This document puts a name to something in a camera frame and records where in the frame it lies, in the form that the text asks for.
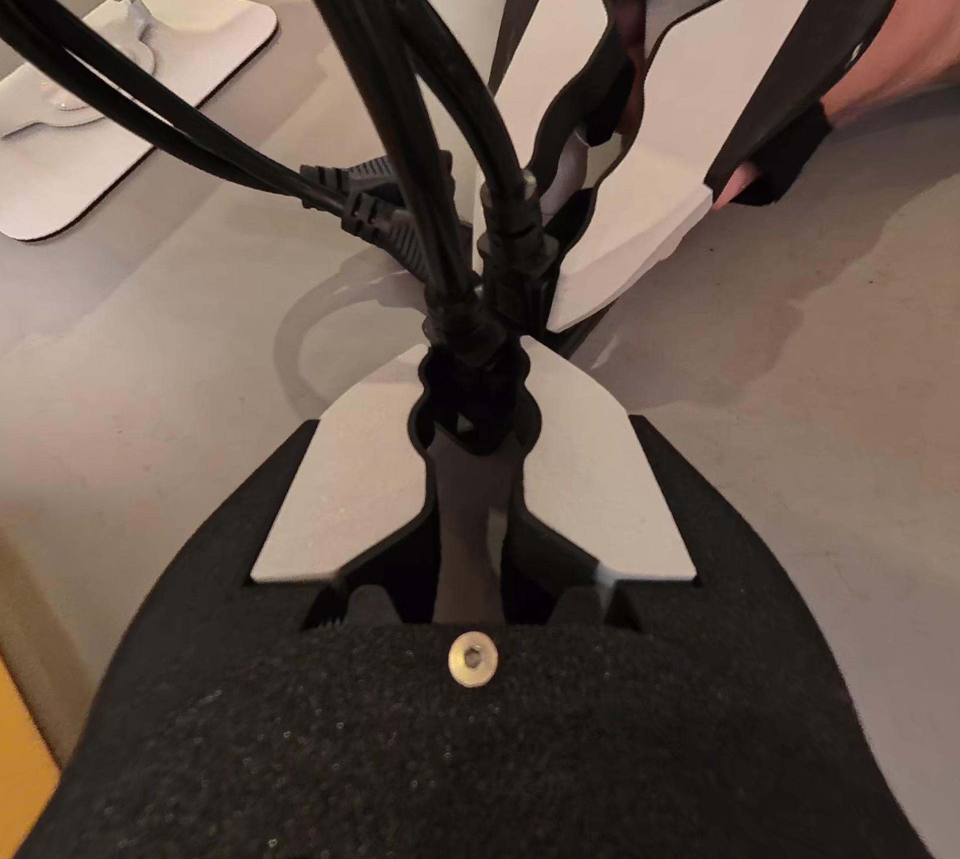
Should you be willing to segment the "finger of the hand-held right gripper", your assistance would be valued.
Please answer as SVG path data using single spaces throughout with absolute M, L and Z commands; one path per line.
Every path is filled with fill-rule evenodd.
M 606 143 L 623 112 L 623 46 L 609 0 L 538 0 L 494 99 L 546 215 L 571 137 Z M 595 186 L 560 275 L 623 275 L 623 187 Z
M 560 264 L 549 331 L 617 300 L 712 209 L 707 174 L 808 1 L 718 0 L 666 29 L 639 129 Z

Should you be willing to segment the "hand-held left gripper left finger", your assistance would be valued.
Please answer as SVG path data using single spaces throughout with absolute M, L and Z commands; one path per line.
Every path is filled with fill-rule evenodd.
M 427 503 L 424 343 L 381 365 L 320 417 L 251 568 L 257 584 L 344 580 Z

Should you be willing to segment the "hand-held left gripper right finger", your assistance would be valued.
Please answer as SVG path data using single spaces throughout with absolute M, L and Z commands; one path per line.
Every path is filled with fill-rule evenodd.
M 522 499 L 572 546 L 573 583 L 689 583 L 696 569 L 630 415 L 591 375 L 533 337 L 521 346 L 539 418 Z

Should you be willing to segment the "grey desk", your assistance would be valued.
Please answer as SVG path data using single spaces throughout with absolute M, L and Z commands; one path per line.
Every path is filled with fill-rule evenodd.
M 329 218 L 163 154 L 65 235 L 2 241 L 2 656 L 58 758 L 164 567 L 421 308 Z M 576 361 L 770 545 L 958 857 L 957 93 L 704 219 Z

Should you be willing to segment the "person's right hand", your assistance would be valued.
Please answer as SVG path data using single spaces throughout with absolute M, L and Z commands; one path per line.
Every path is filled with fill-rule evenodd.
M 862 57 L 819 100 L 738 167 L 714 200 L 779 201 L 832 132 L 876 109 L 958 83 L 959 0 L 896 0 Z

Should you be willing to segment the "yellow panel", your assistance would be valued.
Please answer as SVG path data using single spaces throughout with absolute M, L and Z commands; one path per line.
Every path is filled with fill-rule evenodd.
M 1 663 L 1 857 L 12 858 L 48 804 L 60 769 Z

